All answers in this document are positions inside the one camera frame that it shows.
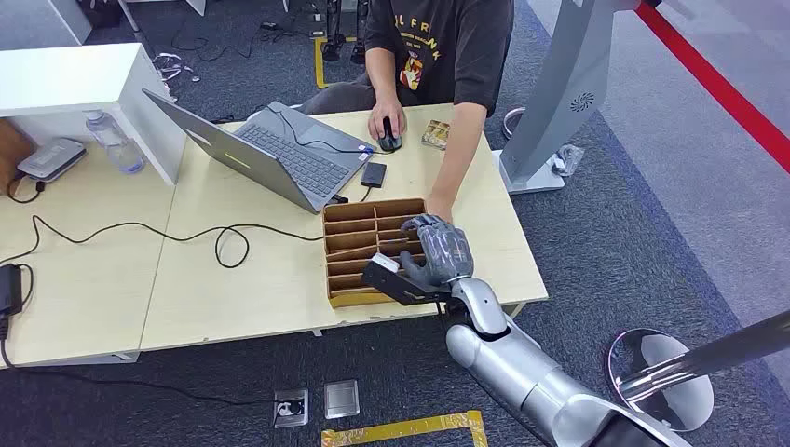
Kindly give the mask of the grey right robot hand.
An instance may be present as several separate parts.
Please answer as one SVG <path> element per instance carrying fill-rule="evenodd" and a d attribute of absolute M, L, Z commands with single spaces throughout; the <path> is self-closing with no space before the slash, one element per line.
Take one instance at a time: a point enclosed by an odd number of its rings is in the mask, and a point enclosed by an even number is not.
<path fill-rule="evenodd" d="M 465 233 L 432 214 L 420 214 L 405 221 L 401 231 L 416 230 L 425 255 L 418 265 L 408 251 L 399 255 L 406 275 L 422 284 L 440 286 L 473 275 L 474 262 Z"/>

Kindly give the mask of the person's left hand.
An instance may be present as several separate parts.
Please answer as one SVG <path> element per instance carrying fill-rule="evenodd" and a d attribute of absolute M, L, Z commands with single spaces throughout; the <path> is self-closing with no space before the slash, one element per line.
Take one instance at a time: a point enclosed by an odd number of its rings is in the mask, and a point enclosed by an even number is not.
<path fill-rule="evenodd" d="M 453 222 L 452 207 L 454 201 L 450 198 L 437 195 L 429 195 L 425 199 L 426 213 L 437 218 L 441 218 L 445 222 Z"/>

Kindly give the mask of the person's right hand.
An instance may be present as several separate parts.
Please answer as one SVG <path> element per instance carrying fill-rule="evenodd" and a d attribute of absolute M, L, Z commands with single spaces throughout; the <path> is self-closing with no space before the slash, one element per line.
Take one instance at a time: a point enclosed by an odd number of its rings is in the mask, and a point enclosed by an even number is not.
<path fill-rule="evenodd" d="M 384 121 L 389 120 L 393 137 L 399 137 L 406 129 L 406 120 L 402 105 L 398 99 L 378 101 L 371 111 L 368 119 L 368 131 L 375 139 L 384 138 L 387 134 Z"/>

